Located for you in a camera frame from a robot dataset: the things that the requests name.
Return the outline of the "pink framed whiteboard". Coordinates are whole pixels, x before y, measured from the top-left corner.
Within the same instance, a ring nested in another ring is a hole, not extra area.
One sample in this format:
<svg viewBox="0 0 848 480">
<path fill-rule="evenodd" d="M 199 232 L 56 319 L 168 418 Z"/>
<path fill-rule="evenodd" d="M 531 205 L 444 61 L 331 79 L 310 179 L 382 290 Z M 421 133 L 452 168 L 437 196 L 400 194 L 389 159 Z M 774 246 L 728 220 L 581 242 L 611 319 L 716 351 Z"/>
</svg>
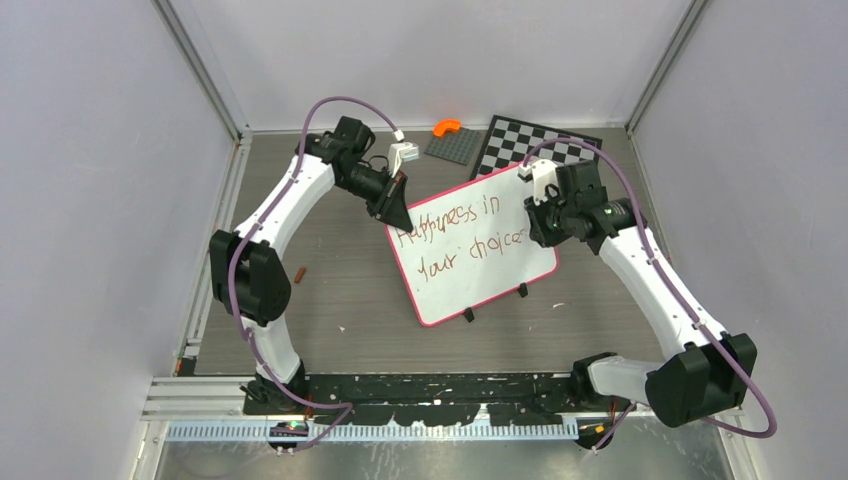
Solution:
<svg viewBox="0 0 848 480">
<path fill-rule="evenodd" d="M 554 273 L 559 254 L 529 237 L 533 186 L 517 167 L 410 206 L 412 232 L 386 229 L 419 323 L 432 327 Z"/>
</svg>

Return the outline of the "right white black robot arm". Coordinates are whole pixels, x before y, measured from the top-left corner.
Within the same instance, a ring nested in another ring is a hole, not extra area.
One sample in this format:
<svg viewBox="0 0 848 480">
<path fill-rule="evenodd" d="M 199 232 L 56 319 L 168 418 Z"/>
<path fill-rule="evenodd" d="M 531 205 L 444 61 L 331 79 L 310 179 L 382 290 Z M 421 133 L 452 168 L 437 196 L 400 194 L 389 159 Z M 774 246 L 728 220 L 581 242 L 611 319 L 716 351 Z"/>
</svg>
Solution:
<svg viewBox="0 0 848 480">
<path fill-rule="evenodd" d="M 757 348 L 731 335 L 688 291 L 662 255 L 632 200 L 612 200 L 596 162 L 562 165 L 535 159 L 518 168 L 531 184 L 523 206 L 530 238 L 552 248 L 569 239 L 586 244 L 624 284 L 661 347 L 660 362 L 603 352 L 574 363 L 574 403 L 596 410 L 611 397 L 650 407 L 668 427 L 735 409 L 749 391 Z"/>
</svg>

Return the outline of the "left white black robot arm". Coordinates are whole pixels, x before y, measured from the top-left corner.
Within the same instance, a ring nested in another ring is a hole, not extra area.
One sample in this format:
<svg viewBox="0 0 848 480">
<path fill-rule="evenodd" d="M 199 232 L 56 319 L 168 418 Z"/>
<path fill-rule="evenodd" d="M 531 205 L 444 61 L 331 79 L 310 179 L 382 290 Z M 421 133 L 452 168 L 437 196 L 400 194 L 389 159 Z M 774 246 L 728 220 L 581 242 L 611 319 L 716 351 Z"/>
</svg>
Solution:
<svg viewBox="0 0 848 480">
<path fill-rule="evenodd" d="M 254 351 L 255 377 L 244 390 L 257 403 L 293 414 L 308 396 L 305 367 L 285 321 L 292 287 L 282 258 L 317 202 L 339 188 L 362 199 L 370 217 L 412 231 L 405 200 L 408 178 L 401 166 L 416 159 L 419 148 L 400 131 L 394 137 L 386 166 L 375 169 L 364 156 L 376 136 L 362 121 L 342 117 L 332 131 L 307 134 L 257 210 L 233 230 L 217 230 L 211 236 L 213 297 L 236 319 Z"/>
</svg>

